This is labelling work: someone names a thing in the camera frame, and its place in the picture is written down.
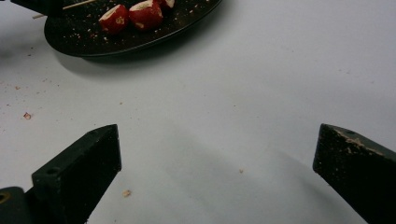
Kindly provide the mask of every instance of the red food piece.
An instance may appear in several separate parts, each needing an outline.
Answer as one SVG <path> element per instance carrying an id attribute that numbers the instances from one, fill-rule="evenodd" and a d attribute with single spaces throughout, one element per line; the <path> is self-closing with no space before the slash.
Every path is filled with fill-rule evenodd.
<path id="1" fill-rule="evenodd" d="M 128 9 L 124 5 L 114 6 L 99 19 L 102 29 L 110 35 L 118 34 L 128 22 Z"/>
<path id="2" fill-rule="evenodd" d="M 175 5 L 175 0 L 156 0 L 163 12 L 169 12 Z"/>
<path id="3" fill-rule="evenodd" d="M 163 22 L 163 13 L 157 1 L 147 0 L 129 9 L 129 19 L 140 31 L 157 28 Z"/>

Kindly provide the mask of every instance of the skewer stick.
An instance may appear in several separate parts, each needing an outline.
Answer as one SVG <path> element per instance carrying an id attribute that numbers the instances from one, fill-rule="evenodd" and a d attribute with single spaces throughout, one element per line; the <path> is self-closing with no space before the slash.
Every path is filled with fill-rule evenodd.
<path id="1" fill-rule="evenodd" d="M 96 1 L 96 0 L 87 0 L 87 1 L 84 1 L 84 2 L 80 2 L 80 3 L 75 3 L 75 4 L 73 4 L 73 5 L 64 7 L 63 10 L 66 10 L 66 9 L 69 9 L 69 8 L 72 8 L 72 7 L 79 7 L 79 6 L 82 6 L 82 5 L 85 5 L 85 4 L 89 4 L 89 3 L 91 3 L 91 2 L 94 2 L 94 1 Z M 35 20 L 35 19 L 38 19 L 38 18 L 41 18 L 41 17 L 44 17 L 44 16 L 46 16 L 46 15 L 39 14 L 39 15 L 33 16 L 32 18 Z"/>

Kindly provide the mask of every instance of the crumb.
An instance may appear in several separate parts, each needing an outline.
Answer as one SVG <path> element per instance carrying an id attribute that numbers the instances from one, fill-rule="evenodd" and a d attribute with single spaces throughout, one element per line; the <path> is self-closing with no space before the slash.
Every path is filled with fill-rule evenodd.
<path id="1" fill-rule="evenodd" d="M 28 112 L 26 112 L 26 113 L 23 115 L 23 117 L 24 117 L 25 119 L 31 119 L 31 118 L 32 118 L 32 115 L 30 115 Z"/>
<path id="2" fill-rule="evenodd" d="M 124 198 L 127 198 L 127 197 L 129 197 L 130 195 L 131 195 L 131 191 L 130 190 L 125 190 L 123 193 L 122 193 L 122 196 L 124 197 Z"/>

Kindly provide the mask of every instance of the table surface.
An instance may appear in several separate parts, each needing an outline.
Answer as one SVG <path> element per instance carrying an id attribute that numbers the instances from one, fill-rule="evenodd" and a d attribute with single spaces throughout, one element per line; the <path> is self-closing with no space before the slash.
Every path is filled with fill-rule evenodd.
<path id="1" fill-rule="evenodd" d="M 98 59 L 0 5 L 0 188 L 118 124 L 123 168 L 88 223 L 364 223 L 311 166 L 321 123 L 395 148 L 396 1 L 224 0 Z"/>

